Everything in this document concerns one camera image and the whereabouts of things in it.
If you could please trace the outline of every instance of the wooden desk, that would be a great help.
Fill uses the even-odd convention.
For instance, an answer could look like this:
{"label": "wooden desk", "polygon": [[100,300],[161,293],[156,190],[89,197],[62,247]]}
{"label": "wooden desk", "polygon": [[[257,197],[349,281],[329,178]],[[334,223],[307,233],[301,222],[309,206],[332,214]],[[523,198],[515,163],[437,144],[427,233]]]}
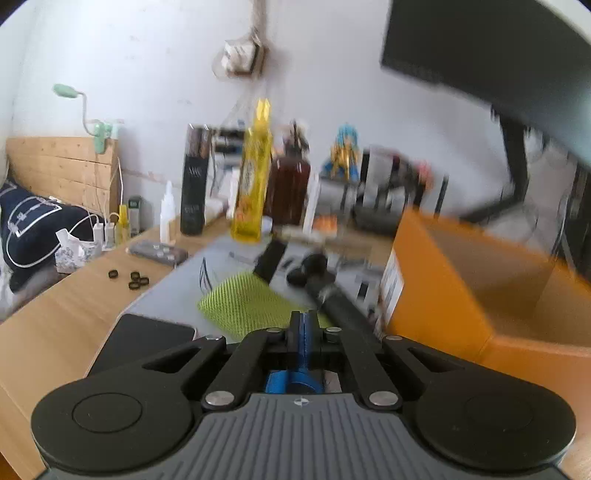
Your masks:
{"label": "wooden desk", "polygon": [[[225,220],[200,237],[177,236],[177,245],[194,254],[228,231]],[[158,241],[160,230],[140,238]],[[365,244],[369,258],[385,265],[392,241],[351,232],[347,240]],[[107,273],[116,268],[118,280]],[[51,390],[84,377],[120,312],[143,291],[127,287],[137,270],[154,285],[170,267],[133,257],[118,248],[94,260],[37,297],[0,325],[0,451],[22,480],[44,470],[30,433],[33,408]]]}

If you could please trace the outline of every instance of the small yellow bottle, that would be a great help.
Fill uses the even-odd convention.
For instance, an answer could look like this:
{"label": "small yellow bottle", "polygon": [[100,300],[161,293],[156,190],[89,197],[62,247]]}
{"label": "small yellow bottle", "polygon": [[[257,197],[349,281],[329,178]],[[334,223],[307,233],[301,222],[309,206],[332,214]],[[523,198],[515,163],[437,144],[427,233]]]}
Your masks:
{"label": "small yellow bottle", "polygon": [[127,217],[127,205],[119,205],[119,222],[115,225],[115,245],[123,245],[130,238],[129,219]]}

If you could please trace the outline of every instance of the bed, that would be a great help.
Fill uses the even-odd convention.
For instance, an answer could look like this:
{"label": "bed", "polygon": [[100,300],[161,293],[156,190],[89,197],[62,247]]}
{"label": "bed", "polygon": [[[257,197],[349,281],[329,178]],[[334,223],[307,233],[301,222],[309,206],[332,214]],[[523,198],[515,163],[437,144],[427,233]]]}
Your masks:
{"label": "bed", "polygon": [[[6,152],[9,174],[0,188],[0,321],[62,278],[53,261],[55,231],[74,228],[89,212],[117,211],[119,203],[116,140],[108,140],[105,153],[97,155],[91,137],[15,137],[7,140]],[[73,234],[92,240],[90,221],[76,228]],[[35,260],[16,260],[16,254]]]}

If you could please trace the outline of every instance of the white wall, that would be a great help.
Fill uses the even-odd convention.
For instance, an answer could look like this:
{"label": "white wall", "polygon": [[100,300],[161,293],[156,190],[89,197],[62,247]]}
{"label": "white wall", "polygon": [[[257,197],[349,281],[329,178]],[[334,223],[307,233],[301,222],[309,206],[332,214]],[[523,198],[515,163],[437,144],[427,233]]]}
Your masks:
{"label": "white wall", "polygon": [[12,104],[21,78],[22,64],[36,0],[24,3],[0,26],[0,163],[4,164],[6,138],[12,129]]}
{"label": "white wall", "polygon": [[[316,168],[339,125],[350,122],[361,147],[396,148],[449,173],[448,211],[498,194],[508,173],[489,106],[381,69],[389,4],[268,0],[272,53],[253,96],[269,95],[276,124],[291,118],[309,124]],[[145,217],[155,219],[164,191],[159,181],[181,179],[186,124],[219,124],[252,89],[244,81],[218,81],[211,71],[223,42],[248,31],[250,2],[44,0],[39,10],[15,133],[83,135],[80,102],[56,97],[51,86],[85,91],[91,118],[125,120],[125,196],[141,194],[153,205]],[[239,116],[249,119],[249,109]]]}

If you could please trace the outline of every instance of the lamp arm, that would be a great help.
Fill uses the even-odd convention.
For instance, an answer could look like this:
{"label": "lamp arm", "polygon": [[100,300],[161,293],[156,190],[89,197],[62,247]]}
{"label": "lamp arm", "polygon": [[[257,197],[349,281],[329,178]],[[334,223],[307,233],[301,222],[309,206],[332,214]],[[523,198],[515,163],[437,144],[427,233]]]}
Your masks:
{"label": "lamp arm", "polygon": [[96,135],[90,133],[90,130],[88,130],[88,127],[86,126],[86,94],[84,92],[78,92],[78,94],[82,95],[82,126],[84,127],[84,130],[86,130],[87,134],[89,134],[91,137],[95,137]]}

